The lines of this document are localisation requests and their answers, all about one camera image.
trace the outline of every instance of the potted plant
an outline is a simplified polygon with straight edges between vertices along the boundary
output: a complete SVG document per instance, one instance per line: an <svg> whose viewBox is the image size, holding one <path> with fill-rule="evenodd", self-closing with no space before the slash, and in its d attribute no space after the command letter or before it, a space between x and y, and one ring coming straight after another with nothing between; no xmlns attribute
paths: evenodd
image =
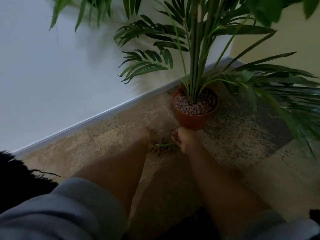
<svg viewBox="0 0 320 240"><path fill-rule="evenodd" d="M99 15L103 17L110 12L110 1L89 0L90 10L92 7L98 9L98 20ZM135 76L172 68L174 61L170 49L177 49L182 59L184 78L180 78L182 87L174 93L172 102L181 125L195 130L205 126L210 113L218 105L216 94L207 86L214 81L222 81L232 95L241 94L246 97L254 111L257 110L257 98L266 100L286 122L307 155L314 157L312 140L320 139L320 89L317 88L317 82L306 77L315 76L298 69L264 64L291 56L295 52L267 57L231 69L236 60L275 34L276 31L270 25L279 20L283 8L302 0L187 0L186 3L185 0L171 0L171 4L154 1L162 5L163 10L158 12L168 16L171 24L154 23L149 17L141 15L140 20L119 28L114 36L121 47L141 35L156 40L153 45L157 51L124 51L128 56L120 66L129 65L120 74L124 77L123 82L128 83ZM318 1L304 0L307 18L314 12ZM87 2L88 0L82 0L77 26ZM129 16L134 9L138 12L141 0L123 0L123 3ZM51 26L55 24L65 5L66 2L57 1ZM207 56L217 36L232 35L214 69L233 38L244 34L266 36L234 58L222 72L204 77ZM190 52L189 79L183 52Z"/></svg>

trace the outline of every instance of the white wall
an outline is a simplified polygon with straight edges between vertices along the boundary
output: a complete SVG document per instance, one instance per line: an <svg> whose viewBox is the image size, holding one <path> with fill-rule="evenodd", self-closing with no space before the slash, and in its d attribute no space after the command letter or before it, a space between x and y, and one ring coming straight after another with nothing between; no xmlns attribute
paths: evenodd
<svg viewBox="0 0 320 240"><path fill-rule="evenodd" d="M112 19L102 27L83 22L75 33L75 8L66 8L49 32L51 0L0 0L0 150L26 147L183 75L174 52L173 70L120 82L122 53L113 36L119 22L127 22L121 2L113 0ZM141 13L163 19L155 3L142 3ZM207 64L218 59L228 38L217 39ZM151 45L139 38L122 50Z"/></svg>

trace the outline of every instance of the terracotta pot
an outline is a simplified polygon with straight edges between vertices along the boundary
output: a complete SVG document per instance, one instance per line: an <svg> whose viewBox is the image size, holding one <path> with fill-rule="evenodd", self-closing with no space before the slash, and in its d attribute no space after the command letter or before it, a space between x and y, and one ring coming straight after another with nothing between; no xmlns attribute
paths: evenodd
<svg viewBox="0 0 320 240"><path fill-rule="evenodd" d="M174 105L174 102L175 102L176 98L185 91L184 87L178 88L172 94L172 105L173 105L174 111L176 113L176 118L177 118L180 126L183 126L183 127L187 128L187 129L190 129L190 130L193 130L193 131L197 131L197 130L203 129L206 126L207 121L209 120L210 116L214 113L214 111L216 110L216 108L218 107L218 104L219 104L219 99L218 99L217 94L212 89L210 89L208 87L207 87L207 89L209 89L210 92L212 93L212 95L214 96L214 98L216 100L216 106L209 113L202 114L202 115L189 115L189 114L182 113Z"/></svg>

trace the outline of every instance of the black furry rug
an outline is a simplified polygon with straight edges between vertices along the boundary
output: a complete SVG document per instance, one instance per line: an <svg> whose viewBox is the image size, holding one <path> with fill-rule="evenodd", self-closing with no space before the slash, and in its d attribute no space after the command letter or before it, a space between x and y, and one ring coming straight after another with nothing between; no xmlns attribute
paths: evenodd
<svg viewBox="0 0 320 240"><path fill-rule="evenodd" d="M0 214L33 197L48 194L56 188L58 183L46 178L45 173L37 169L29 170L11 153L0 152Z"/></svg>

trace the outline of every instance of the baseboard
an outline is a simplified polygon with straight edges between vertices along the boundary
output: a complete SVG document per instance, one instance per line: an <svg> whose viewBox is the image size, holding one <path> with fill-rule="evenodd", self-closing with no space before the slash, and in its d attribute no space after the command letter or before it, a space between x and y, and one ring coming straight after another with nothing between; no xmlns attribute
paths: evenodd
<svg viewBox="0 0 320 240"><path fill-rule="evenodd" d="M221 67L225 67L227 64L230 63L230 61L232 60L233 58L228 56L228 57L225 57L223 59L221 59L221 61L219 62L219 65L218 65L218 68L221 68ZM240 61L236 61L232 67L236 68L238 66L241 66L243 65L242 62ZM212 64L209 64L205 67L204 71L205 72L208 72L210 70L212 70L215 66L215 63L212 63ZM75 133L78 133L80 132L81 130L89 127L89 126L92 126L102 120L107 120L107 119L110 119L111 117L115 116L116 114L118 114L119 112L122 112L136 104L138 104L139 102L141 101L144 101L144 100L149 100L151 99L152 97L154 96L157 96L165 91L167 91L168 89L170 88L173 88L177 85L180 84L180 80L177 79L169 84L166 84L164 86L162 86L161 88L158 88L158 89L155 89L151 92L148 92L146 94L143 94L135 99L132 99L126 103L123 103L123 104L120 104L114 108L111 108L105 112L102 112L96 116L93 116L87 120L84 120L78 124L75 124L73 126L70 126L69 128L66 128L64 130L61 130L55 134L52 134L50 135L49 137L46 137L42 140L39 140L35 143L32 143L22 149L19 149L17 151L14 151L13 153L16 155L16 157L18 159L23 159L26 155L34 152L34 151L37 151L39 149L42 149L50 144L53 144L55 142L57 142L58 140L64 138L64 137L68 137L68 136L71 136Z"/></svg>

